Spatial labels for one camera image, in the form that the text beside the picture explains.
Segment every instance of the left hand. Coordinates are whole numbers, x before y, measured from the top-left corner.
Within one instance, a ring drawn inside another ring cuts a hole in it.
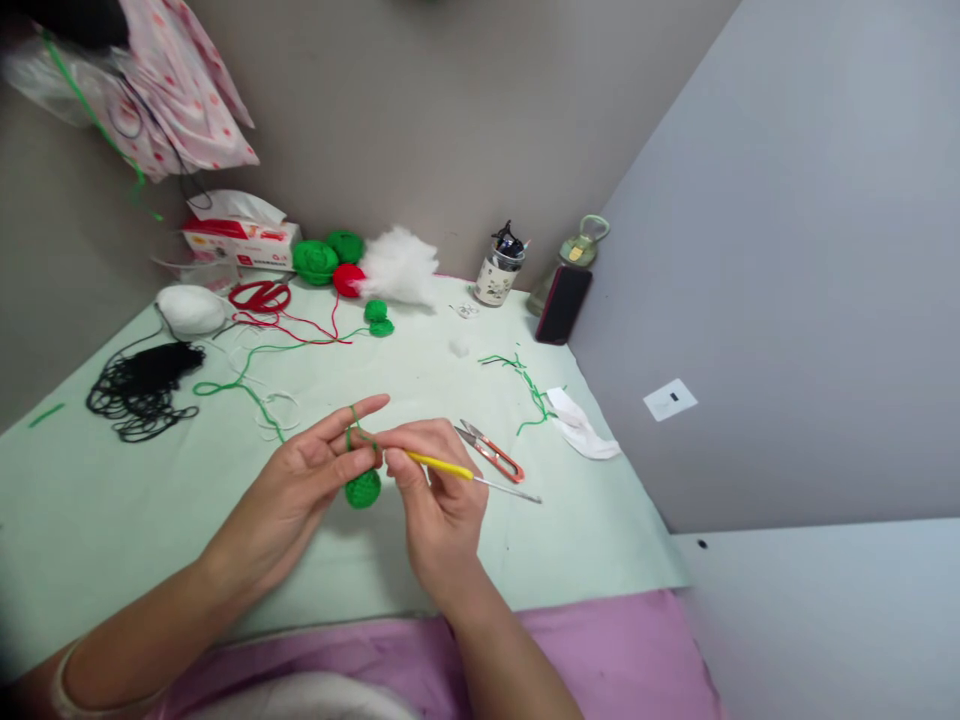
[[[361,400],[357,417],[389,401],[389,395]],[[281,445],[207,545],[198,563],[230,598],[253,603],[283,582],[337,491],[380,466],[370,447],[347,452],[344,433],[353,422],[353,410],[341,408]]]

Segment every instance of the orange scissors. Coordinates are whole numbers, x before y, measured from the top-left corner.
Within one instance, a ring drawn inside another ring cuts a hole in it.
[[[460,437],[462,437],[468,445],[472,445],[474,448],[476,448],[478,453],[493,463],[493,466],[503,473],[505,477],[510,478],[510,480],[515,483],[522,483],[526,479],[526,476],[523,474],[523,468],[517,465],[517,463],[514,462],[513,459],[511,459],[511,457],[503,450],[490,442],[490,439],[486,435],[477,430],[466,420],[461,419],[460,424],[466,428],[466,430],[461,430],[458,427],[454,428],[458,433],[460,433]],[[505,460],[510,467],[507,468],[504,465],[501,465],[501,460]]]

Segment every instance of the crochet hook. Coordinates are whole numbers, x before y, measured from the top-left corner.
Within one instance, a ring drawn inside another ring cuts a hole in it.
[[[488,482],[484,480],[482,477],[480,477],[479,475],[474,475],[465,467],[460,467],[459,465],[453,465],[452,463],[444,462],[443,460],[437,460],[436,458],[428,457],[426,455],[420,455],[419,453],[410,452],[409,450],[407,450],[406,452],[407,452],[407,455],[409,455],[414,462],[418,462],[421,465],[426,465],[427,467],[433,468],[434,470],[442,470],[443,472],[448,472],[451,475],[455,475],[456,477],[466,480],[468,482],[471,480],[476,480],[477,482],[483,483],[487,487],[492,487],[494,490],[501,490],[505,493],[509,493],[510,495],[516,495],[517,497],[522,497],[524,500],[529,500],[530,502],[536,503],[537,505],[543,505],[543,499],[540,498],[539,496],[534,497],[533,495],[527,495],[524,492],[520,492],[519,490],[514,490],[513,488],[510,488],[510,487],[504,487],[503,485],[497,485],[495,483]]]

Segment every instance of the pink bedsheet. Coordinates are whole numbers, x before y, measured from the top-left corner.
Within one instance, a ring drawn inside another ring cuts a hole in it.
[[[587,718],[725,717],[680,603],[668,590],[520,617]],[[457,648],[442,618],[313,629],[215,650],[174,684],[153,717],[182,717],[254,683],[310,670],[385,686],[428,720],[471,717]]]

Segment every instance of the light green tablecloth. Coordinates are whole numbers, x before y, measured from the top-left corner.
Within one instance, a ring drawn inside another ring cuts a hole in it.
[[[258,355],[251,374],[299,400],[302,427],[388,392],[393,400],[364,422],[366,429],[465,418],[517,460],[527,474],[523,489],[544,504],[491,491],[480,550],[515,609],[685,584],[673,541],[625,457],[587,460],[549,422],[515,436],[521,422],[537,417],[526,386],[509,368],[481,366],[478,358],[519,352],[542,391],[566,385],[597,432],[610,437],[570,350],[534,341],[526,294],[513,292],[504,307],[464,320],[448,303],[469,300],[469,286],[451,278],[436,282],[443,298],[436,314],[392,306],[396,332],[388,338],[361,335],[349,346]],[[292,287],[289,312],[329,328],[332,292],[298,281]],[[341,331],[364,325],[362,315],[360,301],[342,302]],[[311,332],[303,323],[287,324]],[[145,310],[0,437],[0,631],[4,649],[13,653],[13,673],[193,560],[277,446],[261,439],[256,408],[242,391],[207,398],[190,392],[199,380],[235,378],[214,348],[174,400],[176,407],[198,404],[200,414],[154,440],[121,443],[110,421],[84,407],[107,357],[158,325],[154,309]],[[225,333],[218,344],[235,348],[238,332]],[[293,342],[275,330],[261,337],[269,344]],[[466,358],[451,352],[452,339],[467,344]],[[247,331],[241,342],[253,345],[257,338]],[[37,412],[58,402],[66,407],[28,429]],[[286,404],[281,411],[289,411]],[[488,479],[509,482],[479,455],[476,460]],[[300,566],[236,635],[431,609],[407,563],[400,497],[384,480],[370,510],[337,499]]]

